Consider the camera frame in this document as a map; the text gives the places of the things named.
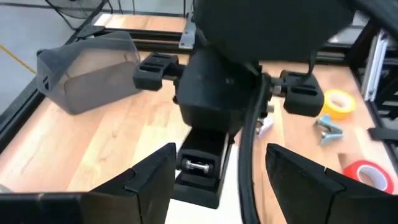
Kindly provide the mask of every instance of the tape roll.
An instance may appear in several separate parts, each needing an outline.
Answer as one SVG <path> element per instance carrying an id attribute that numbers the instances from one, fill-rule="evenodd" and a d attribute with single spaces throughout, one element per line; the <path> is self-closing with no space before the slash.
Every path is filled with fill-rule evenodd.
<path id="1" fill-rule="evenodd" d="M 355 100 L 348 93 L 341 90 L 328 90 L 322 113 L 329 114 L 332 119 L 344 119 L 355 110 Z"/>
<path id="2" fill-rule="evenodd" d="M 356 161 L 343 170 L 343 174 L 345 176 L 363 183 L 364 181 L 361 180 L 359 173 L 366 174 L 370 177 L 373 181 L 374 188 L 389 194 L 392 194 L 394 191 L 394 183 L 392 182 L 390 175 L 373 162 L 366 160 Z"/>

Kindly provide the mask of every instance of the floor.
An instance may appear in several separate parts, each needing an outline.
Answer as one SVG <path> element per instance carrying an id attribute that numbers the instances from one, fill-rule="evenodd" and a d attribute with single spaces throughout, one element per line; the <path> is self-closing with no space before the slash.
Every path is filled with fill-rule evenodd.
<path id="1" fill-rule="evenodd" d="M 51 0 L 54 4 L 64 0 Z M 183 13 L 183 0 L 121 0 L 121 7 L 126 12 L 166 12 Z M 30 6 L 48 6 L 44 0 L 0 0 L 0 45 L 5 46 L 16 57 L 29 67 L 36 69 L 36 51 L 50 49 L 63 45 L 73 34 L 62 18 L 52 9 L 34 7 L 4 6 L 1 3 L 29 4 Z M 192 0 L 186 1 L 186 9 L 191 6 Z M 111 0 L 113 9 L 118 10 L 118 0 Z M 74 25 L 80 25 L 83 20 L 68 17 Z M 331 39 L 333 42 L 350 43 L 361 32 L 366 19 L 357 15 L 354 18 L 354 29 L 348 29 Z M 0 113 L 2 113 L 23 88 L 34 78 L 34 74 L 16 62 L 4 51 L 0 50 L 0 68 L 2 76 L 0 82 Z"/>

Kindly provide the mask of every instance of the wooden surface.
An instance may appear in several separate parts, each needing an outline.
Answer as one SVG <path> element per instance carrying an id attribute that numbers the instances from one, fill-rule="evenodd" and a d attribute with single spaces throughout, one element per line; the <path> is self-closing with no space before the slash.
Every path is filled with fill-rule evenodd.
<path id="1" fill-rule="evenodd" d="M 107 27 L 181 31 L 184 20 L 151 16 L 103 16 Z M 181 55 L 185 63 L 187 56 Z M 306 72 L 307 65 L 265 63 L 278 76 L 282 69 Z M 315 118 L 287 114 L 283 99 L 273 98 L 275 124 L 254 148 L 256 204 L 263 223 L 285 223 L 265 171 L 266 144 L 274 142 L 338 172 L 357 159 L 373 161 L 398 181 L 384 146 L 371 141 L 374 126 L 349 68 L 317 65 L 322 89 L 340 89 L 354 96 L 356 111 L 337 122 L 344 138 L 320 147 Z M 182 142 L 189 127 L 172 103 L 174 87 L 141 93 L 78 116 L 67 115 L 45 99 L 0 155 L 0 183 L 16 192 L 89 190 L 139 162 L 167 142 Z"/>

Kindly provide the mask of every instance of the red tape roll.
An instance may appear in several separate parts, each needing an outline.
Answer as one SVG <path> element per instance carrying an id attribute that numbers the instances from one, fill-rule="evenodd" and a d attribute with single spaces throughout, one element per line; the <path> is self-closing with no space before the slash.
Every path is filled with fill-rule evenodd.
<path id="1" fill-rule="evenodd" d="M 360 172 L 368 175 L 372 179 L 374 188 L 389 194 L 392 194 L 394 191 L 394 183 L 392 182 L 390 175 L 373 162 L 366 160 L 356 161 L 343 170 L 343 174 L 345 176 L 356 181 L 363 182 L 359 176 Z"/>

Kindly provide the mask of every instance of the transparent container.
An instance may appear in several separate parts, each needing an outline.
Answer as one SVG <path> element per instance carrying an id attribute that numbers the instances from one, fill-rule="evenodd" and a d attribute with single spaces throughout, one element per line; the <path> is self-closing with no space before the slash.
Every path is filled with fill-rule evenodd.
<path id="1" fill-rule="evenodd" d="M 113 32 L 50 50 L 37 57 L 37 88 L 69 114 L 136 94 L 132 80 L 139 53 L 127 32 Z"/>

